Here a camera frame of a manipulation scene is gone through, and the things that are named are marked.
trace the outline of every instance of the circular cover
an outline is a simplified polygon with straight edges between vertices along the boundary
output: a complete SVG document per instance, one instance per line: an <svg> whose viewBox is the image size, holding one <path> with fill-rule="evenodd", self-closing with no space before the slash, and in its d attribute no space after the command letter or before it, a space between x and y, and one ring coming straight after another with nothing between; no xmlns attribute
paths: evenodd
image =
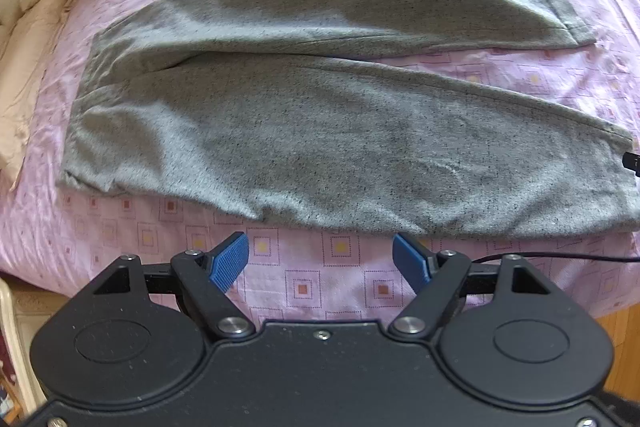
<svg viewBox="0 0 640 427"><path fill-rule="evenodd" d="M518 313L487 305L455 317L438 350L477 393L518 405L555 405L585 396L606 378L612 347L583 311Z"/></svg>
<svg viewBox="0 0 640 427"><path fill-rule="evenodd" d="M105 316L113 310L116 316ZM124 405L164 393L194 370L204 352L189 317L150 301L69 311L38 332L31 363L50 394L76 403Z"/></svg>

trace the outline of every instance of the black clip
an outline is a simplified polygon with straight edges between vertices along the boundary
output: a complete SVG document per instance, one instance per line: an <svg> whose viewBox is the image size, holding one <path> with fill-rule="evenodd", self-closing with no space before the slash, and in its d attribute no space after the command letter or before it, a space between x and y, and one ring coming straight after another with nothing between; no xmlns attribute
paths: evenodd
<svg viewBox="0 0 640 427"><path fill-rule="evenodd" d="M635 171L640 178L640 156L632 152L625 152L622 155L622 166L630 171Z"/></svg>

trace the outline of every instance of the gray pants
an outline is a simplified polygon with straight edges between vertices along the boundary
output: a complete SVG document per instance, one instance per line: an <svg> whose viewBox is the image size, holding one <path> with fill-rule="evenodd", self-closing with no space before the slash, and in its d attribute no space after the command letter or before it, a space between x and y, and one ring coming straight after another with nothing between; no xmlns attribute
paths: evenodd
<svg viewBox="0 0 640 427"><path fill-rule="evenodd" d="M634 229L624 129L359 60L590 42L566 0L163 0L95 38L61 181L287 226L520 238Z"/></svg>

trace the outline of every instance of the black cable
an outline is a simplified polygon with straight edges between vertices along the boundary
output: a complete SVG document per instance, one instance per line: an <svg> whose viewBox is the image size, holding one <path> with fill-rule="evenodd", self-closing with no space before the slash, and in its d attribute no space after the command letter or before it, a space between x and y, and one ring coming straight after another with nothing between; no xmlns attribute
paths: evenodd
<svg viewBox="0 0 640 427"><path fill-rule="evenodd" d="M564 252L513 252L521 257L552 257L558 259L586 259L587 261L607 261L610 263L640 263L640 257L613 257L611 255L592 255L591 253L564 253ZM499 261L508 253L494 253L472 260L473 263L487 263Z"/></svg>

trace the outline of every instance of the pink bedsheet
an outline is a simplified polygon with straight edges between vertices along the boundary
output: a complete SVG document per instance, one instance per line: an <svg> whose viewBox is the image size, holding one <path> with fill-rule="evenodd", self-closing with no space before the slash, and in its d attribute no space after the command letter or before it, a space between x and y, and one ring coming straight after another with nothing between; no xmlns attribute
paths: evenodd
<svg viewBox="0 0 640 427"><path fill-rule="evenodd" d="M73 294L121 253L136 253L146 263L165 262L186 248L212 248L242 230L249 237L250 263L230 296L255 321L387 320L396 315L413 294L394 269L388 237L286 230L183 201L97 198L54 187L66 120L92 35L151 1L78 0L73 8L42 83L22 179L14 193L8 194L6 187L0 192L0 269ZM572 1L593 20L596 45L550 52L455 52L383 62L555 100L622 124L638 137L640 0ZM636 255L639 243L640 235L630 233L538 242L427 241L433 250L454 248L474 257L526 250ZM534 264L594 314L640 301L638 265L548 259Z"/></svg>

